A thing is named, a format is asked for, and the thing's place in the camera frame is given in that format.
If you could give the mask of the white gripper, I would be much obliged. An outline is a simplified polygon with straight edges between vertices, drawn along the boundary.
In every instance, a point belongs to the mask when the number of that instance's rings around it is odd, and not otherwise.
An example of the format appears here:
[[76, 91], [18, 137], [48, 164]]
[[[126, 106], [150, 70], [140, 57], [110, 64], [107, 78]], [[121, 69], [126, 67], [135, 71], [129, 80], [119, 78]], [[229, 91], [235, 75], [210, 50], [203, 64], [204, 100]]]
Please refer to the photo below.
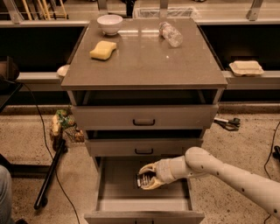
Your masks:
[[172, 175], [172, 168], [170, 166], [170, 159], [161, 159], [156, 163], [146, 164], [139, 170], [139, 175], [146, 172], [156, 172], [156, 177], [151, 179], [148, 186], [141, 187], [144, 190], [154, 190], [163, 184], [170, 184], [176, 179]]

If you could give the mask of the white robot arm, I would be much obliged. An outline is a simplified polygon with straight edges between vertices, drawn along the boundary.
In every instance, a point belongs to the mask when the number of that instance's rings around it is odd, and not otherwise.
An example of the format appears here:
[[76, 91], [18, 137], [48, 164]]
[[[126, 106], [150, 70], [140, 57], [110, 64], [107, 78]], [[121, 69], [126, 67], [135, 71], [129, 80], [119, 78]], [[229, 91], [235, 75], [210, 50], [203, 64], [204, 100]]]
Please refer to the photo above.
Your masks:
[[223, 163], [210, 152], [192, 147], [184, 156], [164, 158], [143, 166], [137, 186], [153, 190], [178, 179], [199, 178], [210, 174], [234, 188], [266, 212], [280, 219], [280, 184], [241, 168]]

